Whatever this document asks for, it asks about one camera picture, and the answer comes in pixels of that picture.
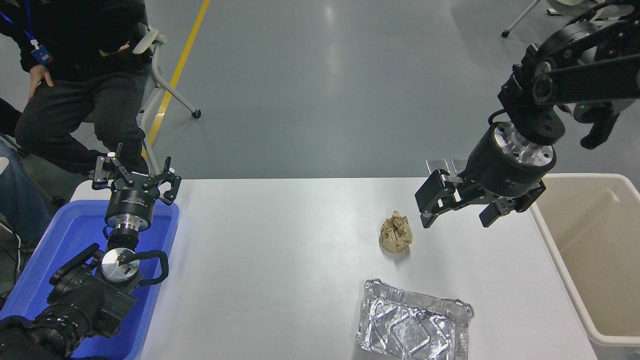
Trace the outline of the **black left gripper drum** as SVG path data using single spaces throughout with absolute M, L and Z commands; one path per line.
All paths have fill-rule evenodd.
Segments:
M 156 199 L 150 193 L 137 189 L 112 191 L 105 213 L 105 221 L 110 222 L 121 215 L 134 215 L 150 222 L 154 214 Z

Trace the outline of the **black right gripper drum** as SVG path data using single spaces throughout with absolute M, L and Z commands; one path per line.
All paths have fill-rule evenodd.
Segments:
M 534 164 L 521 163 L 496 143 L 495 132 L 487 130 L 482 135 L 467 158 L 461 177 L 497 196 L 518 198 L 552 169 L 552 153 L 545 151 L 549 158 L 541 155 L 544 160 Z

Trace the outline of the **seated person's right hand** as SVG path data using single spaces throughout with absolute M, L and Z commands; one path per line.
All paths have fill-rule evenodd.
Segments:
M 37 64 L 29 69 L 29 95 L 28 100 L 32 100 L 35 96 L 35 92 L 38 86 L 45 84 L 48 87 L 54 87 L 54 82 L 51 78 L 50 71 L 43 65 Z

